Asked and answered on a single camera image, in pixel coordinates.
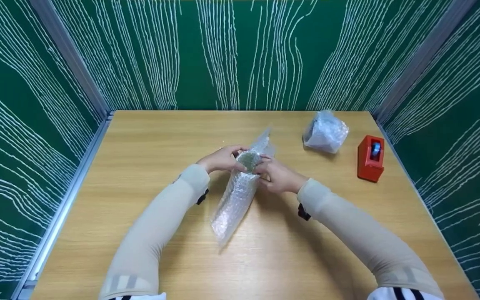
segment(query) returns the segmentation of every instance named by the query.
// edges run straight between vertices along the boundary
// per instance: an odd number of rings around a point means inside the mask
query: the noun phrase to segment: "person's left hand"
[[[246,151],[249,148],[243,145],[225,146],[214,153],[208,154],[196,163],[204,167],[209,174],[212,171],[231,171],[233,169],[245,172],[247,168],[235,159],[240,150]]]

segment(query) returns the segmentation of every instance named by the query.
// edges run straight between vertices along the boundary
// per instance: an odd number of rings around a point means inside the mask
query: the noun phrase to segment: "bubble wrap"
[[[303,144],[307,147],[336,153],[349,133],[349,127],[335,117],[330,110],[316,112],[303,134]]]
[[[255,167],[261,162],[261,154],[275,155],[275,148],[270,144],[270,129],[266,129],[250,149],[242,152],[236,160],[247,167],[247,172],[233,170],[225,188],[225,193],[217,205],[217,211],[211,226],[216,235],[219,247],[223,247],[231,238],[236,227],[248,212],[249,205],[257,190],[259,175],[253,174]]]

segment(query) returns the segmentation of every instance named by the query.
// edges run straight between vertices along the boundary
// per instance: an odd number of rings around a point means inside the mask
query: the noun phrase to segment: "red tape dispenser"
[[[371,182],[379,181],[385,156],[385,140],[371,135],[366,135],[358,145],[358,178]]]

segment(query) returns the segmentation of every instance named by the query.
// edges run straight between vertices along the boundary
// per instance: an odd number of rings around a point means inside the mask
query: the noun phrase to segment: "metal frame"
[[[105,118],[112,110],[105,102],[101,91],[99,91],[98,86],[86,68],[83,58],[78,52],[68,30],[65,28],[63,21],[60,19],[55,6],[51,0],[30,0],[30,3],[50,34],[51,39],[55,42],[62,57],[64,57],[75,79],[84,90],[90,103],[97,113]]]
[[[457,28],[457,25],[459,25],[475,2],[477,0],[452,0],[451,5],[425,40],[423,40],[414,57],[408,63],[400,78],[396,80],[388,95],[381,102],[381,105],[373,112],[373,118],[376,121],[379,121],[379,123],[387,121],[390,112],[401,104],[406,91],[410,89],[412,84],[416,82],[421,73],[427,68],[434,55]]]
[[[36,252],[29,264],[25,274],[20,280],[20,283],[17,285],[16,289],[14,290],[11,300],[25,300],[28,299],[30,294],[32,293],[33,289],[36,286],[36,281],[38,280],[39,275],[42,273],[44,269],[45,263],[47,261],[47,257],[51,253],[53,246],[55,245],[55,241],[59,237],[60,231],[64,225],[66,218],[68,217],[68,213],[72,208],[72,205],[75,201],[75,198],[78,194],[79,188],[82,185],[82,182],[92,164],[92,161],[95,157],[99,149],[99,145],[107,132],[108,126],[112,120],[114,112],[110,112],[107,118],[99,125],[97,131],[88,146],[85,154],[82,156],[82,160],[75,172],[75,175],[72,179],[72,182],[62,198],[61,204],[57,209],[57,212],[53,216],[53,220],[51,224],[49,224],[46,232],[44,233],[44,237]]]

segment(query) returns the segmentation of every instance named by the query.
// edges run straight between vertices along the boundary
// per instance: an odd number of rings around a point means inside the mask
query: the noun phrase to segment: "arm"
[[[345,243],[373,273],[379,287],[417,289],[443,298],[416,253],[365,211],[270,157],[265,157],[255,172],[269,176],[260,183],[270,192],[296,193],[305,212]]]
[[[227,146],[202,158],[153,199],[116,251],[99,300],[158,295],[158,262],[162,248],[179,228],[186,211],[205,193],[210,172],[245,171],[245,167],[234,159],[239,150],[247,148]]]

